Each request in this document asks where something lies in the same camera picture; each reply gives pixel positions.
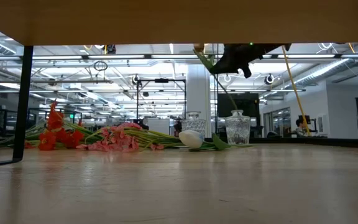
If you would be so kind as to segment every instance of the person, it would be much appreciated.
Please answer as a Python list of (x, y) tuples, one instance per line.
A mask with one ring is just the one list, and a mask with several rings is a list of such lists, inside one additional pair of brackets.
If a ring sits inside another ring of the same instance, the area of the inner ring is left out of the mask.
[(302, 119), (295, 121), (297, 128), (295, 129), (295, 134), (297, 137), (307, 137), (308, 133), (306, 132), (305, 124), (303, 124)]

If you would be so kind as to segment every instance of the yellow cable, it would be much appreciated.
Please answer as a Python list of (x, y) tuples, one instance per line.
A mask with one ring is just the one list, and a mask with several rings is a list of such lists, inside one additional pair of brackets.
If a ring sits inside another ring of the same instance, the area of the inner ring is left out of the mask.
[(349, 44), (349, 47), (351, 48), (352, 52), (355, 54), (356, 52), (354, 51), (352, 44), (351, 43), (348, 43), (348, 44)]
[(303, 109), (302, 109), (301, 100), (300, 100), (300, 98), (298, 96), (298, 91), (296, 90), (295, 82), (293, 81), (293, 78), (292, 78), (290, 66), (288, 65), (288, 59), (287, 59), (287, 55), (285, 53), (284, 45), (281, 46), (281, 48), (283, 49), (285, 64), (287, 65), (288, 75), (290, 76), (290, 80), (291, 80), (291, 83), (292, 83), (292, 88), (293, 88), (293, 91), (295, 92), (296, 99), (298, 100), (299, 109), (301, 109), (302, 118), (303, 118), (303, 124), (306, 126), (306, 131), (308, 133), (308, 136), (311, 136), (308, 123), (306, 122), (305, 113), (303, 112)]

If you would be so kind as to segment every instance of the metal frame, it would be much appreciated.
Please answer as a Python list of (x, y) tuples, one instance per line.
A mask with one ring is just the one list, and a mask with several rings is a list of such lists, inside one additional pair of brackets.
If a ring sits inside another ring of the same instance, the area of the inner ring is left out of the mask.
[(19, 103), (17, 104), (17, 120), (15, 130), (15, 140), (12, 159), (0, 161), (0, 165), (20, 162), (23, 159), (25, 125), (27, 121), (27, 108), (30, 95), (30, 79), (32, 67), (33, 46), (25, 46), (23, 53), (22, 76), (20, 82)]
[(187, 91), (187, 87), (186, 87), (186, 80), (185, 79), (181, 79), (181, 80), (176, 80), (176, 79), (171, 79), (171, 78), (156, 78), (156, 79), (153, 79), (153, 80), (142, 80), (142, 79), (140, 79), (140, 80), (138, 80), (137, 82), (136, 82), (136, 120), (139, 120), (139, 92), (141, 91), (141, 90), (143, 90), (143, 88), (144, 88), (144, 86), (141, 88), (141, 89), (139, 89), (139, 84), (141, 83), (141, 82), (146, 82), (146, 84), (145, 84), (145, 86), (147, 85), (147, 84), (149, 84), (150, 82), (161, 82), (161, 81), (166, 81), (166, 82), (174, 82), (174, 83), (176, 83), (176, 84), (178, 84), (177, 82), (183, 82), (184, 84), (185, 84), (185, 89), (182, 89), (182, 88), (180, 88), (180, 86), (179, 86), (179, 88), (182, 90), (182, 91), (184, 91), (185, 92), (185, 99), (184, 99), (184, 101), (185, 101), (185, 116), (186, 116), (186, 104), (187, 104), (187, 94), (186, 94), (186, 91)]

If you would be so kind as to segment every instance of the glass jar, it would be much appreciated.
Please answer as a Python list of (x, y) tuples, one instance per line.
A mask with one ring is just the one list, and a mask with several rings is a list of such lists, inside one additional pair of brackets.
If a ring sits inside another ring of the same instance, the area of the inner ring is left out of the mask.
[(202, 135), (202, 138), (205, 136), (205, 120), (198, 119), (201, 112), (200, 111), (188, 111), (186, 112), (187, 119), (184, 119), (181, 122), (182, 131), (192, 130), (197, 131)]
[(242, 115), (242, 110), (231, 111), (232, 116), (225, 119), (227, 142), (233, 145), (249, 143), (251, 118)]

